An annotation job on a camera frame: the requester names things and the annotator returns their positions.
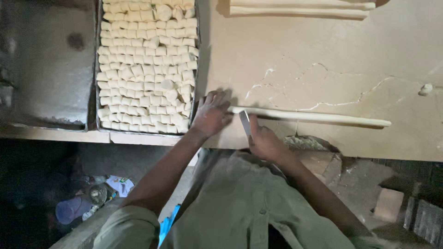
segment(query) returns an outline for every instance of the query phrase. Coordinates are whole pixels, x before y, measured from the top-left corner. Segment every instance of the work table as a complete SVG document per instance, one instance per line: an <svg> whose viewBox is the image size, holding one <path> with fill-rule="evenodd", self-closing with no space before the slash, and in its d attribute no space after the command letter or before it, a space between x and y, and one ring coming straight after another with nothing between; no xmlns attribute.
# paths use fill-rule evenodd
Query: work table
<svg viewBox="0 0 443 249"><path fill-rule="evenodd" d="M232 105L333 113L392 122L384 129L260 120L279 137L311 135L346 156L443 161L441 1L392 0L363 21L230 17L229 1L199 1L197 98L224 89ZM433 91L419 96L431 83ZM178 139L4 128L3 137L174 145ZM245 148L238 116L205 144Z"/></svg>

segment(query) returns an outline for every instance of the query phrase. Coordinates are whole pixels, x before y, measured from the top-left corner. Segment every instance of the olive green shirt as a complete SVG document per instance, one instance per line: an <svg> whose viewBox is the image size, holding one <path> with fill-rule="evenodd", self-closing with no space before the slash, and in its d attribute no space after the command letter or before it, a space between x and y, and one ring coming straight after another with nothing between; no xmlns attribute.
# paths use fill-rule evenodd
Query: olive green shirt
<svg viewBox="0 0 443 249"><path fill-rule="evenodd" d="M380 248L370 238L352 238L353 244L285 178L239 153L218 160L160 248L265 249L269 225L293 249ZM126 206L109 217L94 248L155 248L159 228L152 211Z"/></svg>

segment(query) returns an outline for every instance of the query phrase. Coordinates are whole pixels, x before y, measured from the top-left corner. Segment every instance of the knife blade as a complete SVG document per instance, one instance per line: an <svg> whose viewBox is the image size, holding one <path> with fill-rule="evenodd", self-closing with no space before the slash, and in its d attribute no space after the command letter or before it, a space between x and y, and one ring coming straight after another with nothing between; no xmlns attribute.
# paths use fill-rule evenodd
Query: knife blade
<svg viewBox="0 0 443 249"><path fill-rule="evenodd" d="M243 125L243 129L245 129L246 136L251 135L251 125L249 124L249 116L245 110L239 112L241 124Z"/></svg>

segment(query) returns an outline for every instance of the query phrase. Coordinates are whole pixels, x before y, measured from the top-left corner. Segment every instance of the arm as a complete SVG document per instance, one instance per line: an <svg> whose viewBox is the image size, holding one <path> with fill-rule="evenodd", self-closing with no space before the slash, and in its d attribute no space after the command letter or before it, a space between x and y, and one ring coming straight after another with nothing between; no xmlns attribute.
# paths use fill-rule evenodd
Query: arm
<svg viewBox="0 0 443 249"><path fill-rule="evenodd" d="M225 95L224 92L212 91L206 99L200 99L189 131L140 180L120 208L140 206L153 211L157 216L160 214L198 149L232 120L227 112L230 103L223 100Z"/></svg>
<svg viewBox="0 0 443 249"><path fill-rule="evenodd" d="M357 217L300 162L272 130L259 126L255 115L249 119L249 146L254 155L277 165L289 184L305 197L320 216L330 219L343 234L348 237L371 236Z"/></svg>

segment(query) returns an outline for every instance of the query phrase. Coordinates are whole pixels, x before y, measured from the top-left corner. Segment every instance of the metal container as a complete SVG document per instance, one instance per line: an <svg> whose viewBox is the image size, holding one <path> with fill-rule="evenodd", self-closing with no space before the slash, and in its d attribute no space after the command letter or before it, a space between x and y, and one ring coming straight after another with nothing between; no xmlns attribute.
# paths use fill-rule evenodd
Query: metal container
<svg viewBox="0 0 443 249"><path fill-rule="evenodd" d="M0 0L0 81L12 88L0 102L2 123L77 132L94 126L96 22L88 0Z"/></svg>
<svg viewBox="0 0 443 249"><path fill-rule="evenodd" d="M103 21L103 2L102 0L98 1L98 21L97 21L97 26L96 26L96 48L98 49L98 47L100 46L100 31L101 31L101 21ZM200 37L200 18L199 18L199 11L198 11L198 5L197 2L195 2L195 17L197 18L197 48L200 49L200 44L201 44L201 37ZM197 72L196 72L196 76L195 79L198 79L198 66L200 65L200 55L197 57ZM100 72L100 64L98 63L98 53L95 53L95 71L94 71L94 79L97 76L97 73ZM100 97L99 92L100 92L100 88L98 87L97 84L97 80L94 80L95 82L95 94L96 94L96 108L97 110L101 108L100 105ZM195 89L197 88L197 80L195 82L195 87L194 87L194 92ZM196 107L195 107L195 95L194 98L192 100L192 107L191 107L191 113L189 115L189 125L191 125L192 120L194 118L194 113L196 111ZM166 137L182 137L183 134L182 133L148 133L148 132L127 132L127 131L117 131L117 130L111 130L111 129L106 129L100 126L100 118L98 117L98 114L96 112L96 125L97 125L97 129L100 132L116 132L116 133L123 133L123 134L133 134L133 135L151 135L151 136L166 136Z"/></svg>

